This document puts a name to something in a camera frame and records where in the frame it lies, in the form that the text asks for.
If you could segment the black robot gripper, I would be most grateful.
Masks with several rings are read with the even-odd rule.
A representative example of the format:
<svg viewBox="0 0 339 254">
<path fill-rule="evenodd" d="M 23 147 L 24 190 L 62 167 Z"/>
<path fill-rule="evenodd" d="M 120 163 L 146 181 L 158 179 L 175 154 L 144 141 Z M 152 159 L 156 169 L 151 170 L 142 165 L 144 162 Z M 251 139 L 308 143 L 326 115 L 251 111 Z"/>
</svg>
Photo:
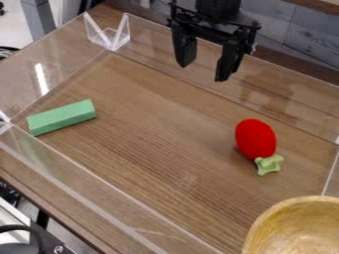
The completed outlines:
<svg viewBox="0 0 339 254">
<path fill-rule="evenodd" d="M 238 71 L 244 52 L 251 55 L 255 51 L 260 22 L 240 11 L 242 0 L 194 0 L 192 7 L 183 0 L 170 0 L 168 5 L 168 27 L 179 66 L 187 67 L 194 62 L 198 39 L 204 39 L 223 45 L 215 81 L 226 81 Z"/>
</svg>

